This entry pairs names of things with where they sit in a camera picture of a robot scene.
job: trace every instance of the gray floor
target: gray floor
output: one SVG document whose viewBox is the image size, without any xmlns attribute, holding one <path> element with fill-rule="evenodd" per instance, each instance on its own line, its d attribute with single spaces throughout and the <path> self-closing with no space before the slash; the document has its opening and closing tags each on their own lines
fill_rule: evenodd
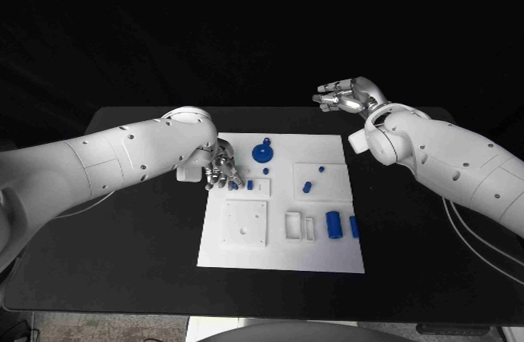
<svg viewBox="0 0 524 342">
<path fill-rule="evenodd" d="M 99 315 L 79 313 L 0 312 L 0 332 L 23 319 L 34 318 L 34 328 L 41 332 L 40 342 L 141 342 L 155 338 L 163 342 L 183 342 L 187 317 Z M 418 342 L 503 342 L 495 328 L 486 336 L 431 336 L 414 330 L 415 324 L 368 323 L 359 326 L 402 336 Z"/>
</svg>

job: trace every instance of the blue object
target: blue object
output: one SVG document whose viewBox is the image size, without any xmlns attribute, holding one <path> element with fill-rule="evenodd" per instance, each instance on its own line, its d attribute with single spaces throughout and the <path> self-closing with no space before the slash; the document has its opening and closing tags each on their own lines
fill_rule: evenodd
<svg viewBox="0 0 524 342">
<path fill-rule="evenodd" d="M 358 227 L 356 227 L 356 218 L 353 216 L 349 216 L 349 223 L 352 224 L 352 237 L 359 238 L 358 235 Z"/>
<path fill-rule="evenodd" d="M 264 142 L 252 148 L 252 158 L 258 163 L 267 163 L 272 158 L 271 140 L 264 138 Z"/>
<path fill-rule="evenodd" d="M 340 214 L 337 211 L 324 214 L 324 221 L 327 222 L 329 238 L 342 238 Z"/>
<path fill-rule="evenodd" d="M 308 191 L 311 190 L 311 186 L 313 184 L 310 182 L 306 182 L 301 189 L 303 193 L 308 193 Z"/>
</svg>

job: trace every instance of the black table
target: black table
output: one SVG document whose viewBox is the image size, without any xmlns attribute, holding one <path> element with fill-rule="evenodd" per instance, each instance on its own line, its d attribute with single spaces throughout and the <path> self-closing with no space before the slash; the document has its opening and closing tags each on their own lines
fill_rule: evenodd
<svg viewBox="0 0 524 342">
<path fill-rule="evenodd" d="M 168 110 L 103 108 L 86 132 Z M 524 287 L 464 247 L 441 199 L 407 168 L 382 166 L 369 152 L 355 155 L 346 137 L 362 127 L 359 116 L 321 113 L 316 107 L 205 110 L 220 132 L 342 136 L 365 274 L 197 268 L 206 191 L 202 182 L 177 182 L 170 172 L 118 191 L 85 213 L 47 223 L 7 287 L 7 309 L 524 324 Z M 453 121 L 440 108 L 420 110 Z M 522 257 L 512 233 L 460 210 L 480 235 Z M 518 275 L 518 268 L 467 239 Z"/>
</svg>

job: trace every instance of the small blue block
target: small blue block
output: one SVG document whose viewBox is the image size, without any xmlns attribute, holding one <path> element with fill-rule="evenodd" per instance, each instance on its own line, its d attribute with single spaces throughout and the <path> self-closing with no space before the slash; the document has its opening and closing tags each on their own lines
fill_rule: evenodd
<svg viewBox="0 0 524 342">
<path fill-rule="evenodd" d="M 311 190 L 311 183 L 310 182 L 306 182 L 306 184 L 303 185 L 303 193 L 308 193 L 308 191 Z"/>
<path fill-rule="evenodd" d="M 349 223 L 352 224 L 352 237 L 359 238 L 358 234 L 358 227 L 356 227 L 356 218 L 353 216 L 349 216 Z"/>
</svg>

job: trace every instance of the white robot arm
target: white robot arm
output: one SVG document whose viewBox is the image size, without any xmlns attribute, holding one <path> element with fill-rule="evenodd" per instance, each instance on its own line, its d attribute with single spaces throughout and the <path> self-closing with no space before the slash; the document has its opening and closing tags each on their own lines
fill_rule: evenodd
<svg viewBox="0 0 524 342">
<path fill-rule="evenodd" d="M 36 231 L 63 211 L 177 169 L 177 180 L 206 189 L 244 187 L 232 147 L 216 138 L 209 114 L 180 107 L 163 118 L 0 153 L 0 271 Z"/>
<path fill-rule="evenodd" d="M 323 111 L 365 118 L 349 136 L 356 153 L 371 150 L 384 165 L 410 168 L 441 197 L 490 217 L 524 237 L 524 163 L 487 138 L 402 104 L 386 101 L 363 77 L 320 86 L 313 101 Z"/>
</svg>

